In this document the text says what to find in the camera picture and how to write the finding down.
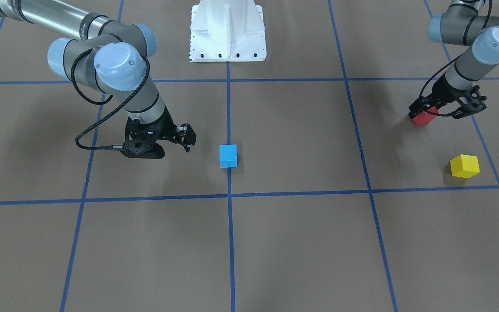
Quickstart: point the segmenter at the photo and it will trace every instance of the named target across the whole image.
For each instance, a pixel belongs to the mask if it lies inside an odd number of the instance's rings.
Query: white pedestal
[[[263,8],[253,0],[201,0],[192,7],[191,62],[267,58]]]

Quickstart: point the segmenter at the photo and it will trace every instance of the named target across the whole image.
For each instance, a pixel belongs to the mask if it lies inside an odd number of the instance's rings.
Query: blue cube
[[[218,148],[218,160],[221,168],[236,168],[238,155],[236,144],[221,145]]]

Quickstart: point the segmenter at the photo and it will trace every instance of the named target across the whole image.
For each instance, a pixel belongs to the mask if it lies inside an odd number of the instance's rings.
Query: yellow cube
[[[458,176],[459,178],[471,178],[481,172],[477,156],[461,154],[450,160],[450,166],[452,176]]]

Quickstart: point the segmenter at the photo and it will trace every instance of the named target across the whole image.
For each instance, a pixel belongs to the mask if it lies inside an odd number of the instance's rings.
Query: blue tape grid
[[[366,178],[367,189],[366,190],[339,190],[339,191],[318,191],[318,192],[271,192],[271,193],[232,193],[232,175],[230,168],[227,170],[227,194],[205,194],[205,195],[175,195],[175,196],[156,196],[156,197],[123,197],[123,198],[87,198],[87,188],[89,185],[89,179],[91,175],[91,168],[93,164],[94,151],[91,151],[90,158],[87,164],[86,181],[83,189],[83,194],[80,199],[54,199],[54,200],[11,200],[11,201],[0,201],[0,205],[30,205],[30,204],[64,204],[64,203],[79,203],[79,212],[77,218],[77,224],[75,227],[75,236],[73,238],[73,244],[71,247],[71,256],[69,258],[69,265],[67,268],[67,277],[65,279],[65,286],[63,289],[63,297],[61,302],[60,311],[63,312],[66,306],[68,289],[71,282],[71,274],[73,270],[73,264],[75,260],[75,251],[78,243],[79,232],[81,228],[81,220],[84,211],[85,203],[101,203],[101,202],[129,202],[129,201],[143,201],[143,200],[179,200],[179,199],[205,199],[205,198],[227,198],[228,199],[228,227],[229,227],[229,243],[230,243],[230,303],[231,310],[234,312],[236,310],[236,296],[235,296],[235,278],[234,278],[234,243],[233,243],[233,215],[232,215],[232,198],[241,197],[274,197],[274,196],[302,196],[302,195],[334,195],[334,194],[369,194],[370,203],[372,206],[373,216],[376,224],[377,235],[379,239],[380,249],[382,252],[382,260],[384,261],[384,266],[386,270],[386,278],[389,285],[390,296],[392,298],[392,305],[394,311],[397,312],[398,306],[396,303],[396,298],[394,294],[394,288],[392,286],[392,279],[390,278],[390,270],[388,266],[388,259],[386,257],[386,251],[384,249],[384,243],[382,240],[382,231],[380,228],[380,222],[376,213],[376,206],[374,202],[375,193],[404,193],[404,192],[444,192],[444,191],[456,191],[456,190],[483,190],[483,189],[499,189],[499,175],[496,170],[496,166],[492,160],[489,153],[487,144],[481,133],[479,124],[474,116],[472,116],[473,124],[479,135],[479,138],[483,144],[487,157],[489,158],[490,165],[496,176],[498,185],[483,185],[483,186],[457,186],[457,187],[439,187],[439,188],[406,188],[406,189],[372,189],[369,180],[369,174],[366,166],[366,159],[364,156],[362,143],[359,135],[359,127],[355,117],[355,111],[353,107],[353,101],[351,96],[351,91],[349,87],[349,81],[424,81],[428,79],[427,77],[378,77],[378,78],[349,78],[347,77],[344,59],[342,54],[342,49],[340,46],[338,30],[336,28],[336,23],[334,19],[334,13],[332,9],[331,0],[327,0],[329,4],[329,10],[331,13],[331,21],[333,24],[333,30],[335,39],[337,42],[338,53],[340,57],[340,65],[343,72],[342,78],[288,78],[288,79],[231,79],[230,78],[230,63],[227,63],[227,77],[226,79],[155,79],[158,83],[205,83],[205,82],[216,82],[216,83],[227,83],[227,142],[230,144],[231,134],[230,134],[230,84],[237,82],[272,82],[272,81],[344,81],[346,91],[348,94],[348,100],[350,104],[350,110],[352,112],[352,119],[355,124],[355,134],[358,141],[359,149],[362,156],[362,165]],[[428,14],[432,17],[432,12],[427,0],[424,0]],[[124,0],[121,0],[119,7],[119,14],[117,20],[121,20],[123,12]],[[5,19],[2,18],[0,22],[0,30],[4,24]],[[445,45],[443,45],[444,51],[448,59],[450,59],[449,52]],[[499,77],[486,77],[484,80],[499,80]],[[67,84],[69,81],[0,81],[0,85],[45,85],[45,84]],[[101,109],[98,112],[97,118],[101,118]],[[97,144],[97,130],[95,130],[92,146]]]

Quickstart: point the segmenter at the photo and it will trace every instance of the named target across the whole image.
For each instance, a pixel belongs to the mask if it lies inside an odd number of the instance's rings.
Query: cube
[[[431,107],[428,109],[428,111],[438,114],[438,109],[436,109],[436,107]],[[430,123],[432,121],[432,119],[434,119],[434,118],[436,118],[436,115],[432,115],[432,114],[425,113],[425,112],[420,112],[412,120],[416,125],[421,126],[423,124]]]
[[[218,160],[221,168],[236,168],[238,166],[236,144],[219,146]]]
[[[468,179],[481,172],[477,156],[461,154],[450,160],[450,167],[452,168],[452,176],[459,178]]]

